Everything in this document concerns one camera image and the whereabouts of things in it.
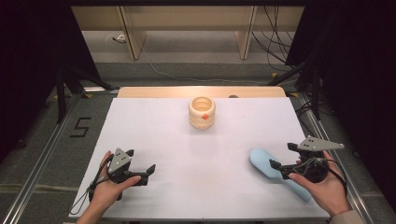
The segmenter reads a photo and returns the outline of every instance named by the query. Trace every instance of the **metal rail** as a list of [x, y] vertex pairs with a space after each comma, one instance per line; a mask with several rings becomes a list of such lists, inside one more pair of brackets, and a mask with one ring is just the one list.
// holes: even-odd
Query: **metal rail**
[[[302, 105], [309, 102], [308, 97], [304, 93], [301, 94], [300, 100], [301, 100]], [[311, 110], [307, 111], [307, 116], [308, 116], [312, 126], [314, 127], [315, 134], [317, 135], [316, 137], [331, 141], [331, 139], [327, 135], [323, 125], [321, 124], [320, 120], [316, 119], [316, 117], [314, 116], [314, 114], [312, 113]], [[336, 150], [331, 150], [330, 154], [332, 155], [332, 157], [334, 158], [335, 161], [338, 161], [341, 166], [344, 166], [343, 162], [340, 160], [340, 157], [338, 156]], [[374, 224], [373, 218], [370, 215], [369, 211], [367, 210], [367, 206], [366, 206], [363, 198], [358, 193], [358, 189], [356, 188], [354, 183], [352, 181], [350, 181], [350, 178], [349, 178], [350, 175], [347, 170], [345, 170], [345, 174], [346, 174], [345, 178], [348, 180], [347, 181], [347, 191], [348, 191], [347, 198], [349, 200], [350, 205], [352, 206], [352, 208], [355, 211], [357, 211], [361, 215], [361, 218], [363, 219], [363, 221], [366, 224]]]
[[51, 137], [49, 138], [48, 143], [44, 147], [43, 152], [41, 153], [40, 157], [38, 158], [35, 164], [35, 167], [33, 168], [32, 172], [29, 174], [27, 180], [23, 184], [18, 196], [16, 197], [12, 205], [9, 207], [6, 218], [3, 220], [3, 224], [16, 224], [20, 220], [23, 210], [28, 204], [33, 194], [33, 191], [35, 190], [35, 186], [38, 180], [40, 179], [40, 177], [42, 176], [44, 169], [46, 168], [50, 160], [52, 152], [56, 148], [56, 145], [62, 136], [68, 118], [70, 117], [73, 109], [75, 108], [79, 98], [80, 98], [79, 95], [72, 96], [69, 103], [70, 107], [67, 110], [64, 119], [60, 123], [56, 124], [54, 131], [52, 132]]

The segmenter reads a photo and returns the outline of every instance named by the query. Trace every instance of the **white tabletop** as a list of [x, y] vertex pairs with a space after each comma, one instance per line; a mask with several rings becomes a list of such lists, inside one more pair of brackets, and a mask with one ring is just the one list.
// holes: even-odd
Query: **white tabletop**
[[[187, 98], [114, 99], [76, 199], [89, 186], [108, 150], [134, 149], [131, 171], [156, 171], [145, 187], [123, 192], [104, 217], [127, 220], [237, 220], [327, 217], [313, 199], [295, 195], [283, 180], [259, 173], [248, 160], [265, 148], [282, 164], [298, 153], [287, 143], [304, 134], [289, 98], [214, 98], [216, 122], [205, 131], [189, 124]], [[88, 206], [83, 204], [79, 217]]]

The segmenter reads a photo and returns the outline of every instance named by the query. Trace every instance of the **blue foam shoe insole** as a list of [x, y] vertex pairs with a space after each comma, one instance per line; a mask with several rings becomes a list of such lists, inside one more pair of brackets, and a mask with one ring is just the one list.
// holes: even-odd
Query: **blue foam shoe insole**
[[[273, 178], [273, 179], [282, 179], [282, 174], [273, 169], [270, 165], [269, 160], [277, 161], [271, 154], [269, 154], [266, 150], [255, 148], [250, 152], [250, 162], [259, 169], [263, 174], [266, 176]], [[297, 194], [301, 199], [305, 202], [308, 202], [311, 199], [311, 194], [305, 188], [301, 187], [300, 185], [296, 184], [292, 180], [283, 180], [286, 185], [290, 187], [290, 189]]]

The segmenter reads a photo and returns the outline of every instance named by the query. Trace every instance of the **finger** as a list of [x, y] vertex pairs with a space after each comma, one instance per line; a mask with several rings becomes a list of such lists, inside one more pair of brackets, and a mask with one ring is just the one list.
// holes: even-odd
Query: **finger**
[[314, 187], [315, 187], [314, 183], [312, 183], [311, 181], [309, 181], [308, 179], [306, 179], [302, 175], [297, 175], [295, 173], [291, 173], [291, 174], [289, 174], [289, 178], [292, 181], [294, 181], [296, 184], [298, 184], [301, 187], [307, 189], [309, 192], [311, 192], [314, 189]]
[[[111, 156], [111, 151], [108, 151], [108, 152], [106, 153], [106, 155], [102, 158], [102, 161], [100, 162], [100, 165], [102, 166], [103, 163], [105, 163], [106, 160], [107, 160], [107, 158], [109, 158], [110, 156]], [[105, 167], [102, 169], [102, 171], [100, 172], [100, 176], [104, 176], [104, 175], [107, 175], [107, 167], [106, 167], [106, 166], [105, 166]]]
[[132, 177], [128, 178], [127, 180], [125, 180], [124, 182], [119, 183], [118, 188], [120, 188], [120, 190], [128, 189], [129, 187], [137, 184], [137, 182], [139, 182], [139, 180], [141, 178], [142, 177], [140, 175], [132, 176]]
[[326, 158], [326, 160], [332, 160], [332, 156], [330, 155], [330, 153], [326, 150], [323, 150], [323, 154], [324, 154], [324, 158]]

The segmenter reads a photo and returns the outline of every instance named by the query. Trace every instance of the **human hand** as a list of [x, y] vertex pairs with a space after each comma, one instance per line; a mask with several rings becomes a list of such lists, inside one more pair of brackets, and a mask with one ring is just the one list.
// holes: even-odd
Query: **human hand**
[[[101, 165], [111, 156], [111, 152], [108, 151], [103, 157]], [[99, 176], [103, 176], [108, 179], [107, 169], [102, 169]], [[77, 224], [93, 224], [97, 223], [102, 217], [103, 213], [117, 200], [119, 195], [129, 187], [135, 185], [141, 179], [140, 175], [128, 178], [122, 183], [114, 183], [111, 180], [104, 181], [96, 186], [90, 205], [88, 205], [85, 212], [78, 219]]]
[[[105, 162], [105, 160], [111, 156], [111, 152], [108, 151], [106, 155], [103, 157], [101, 165]], [[104, 178], [108, 178], [107, 176], [107, 169], [108, 167], [105, 166], [101, 171], [99, 176], [103, 176]], [[93, 198], [91, 203], [101, 205], [103, 208], [107, 209], [110, 207], [119, 197], [119, 195], [129, 187], [135, 185], [141, 176], [133, 176], [128, 178], [122, 183], [114, 183], [111, 180], [107, 180], [99, 185], [96, 186], [95, 193], [93, 194]]]
[[[324, 157], [327, 160], [332, 160], [332, 156], [327, 151], [324, 151]], [[334, 162], [329, 161], [329, 168], [342, 176]], [[330, 172], [319, 183], [312, 183], [304, 176], [295, 173], [291, 173], [289, 178], [307, 189], [318, 205], [331, 217], [350, 210], [343, 184]]]

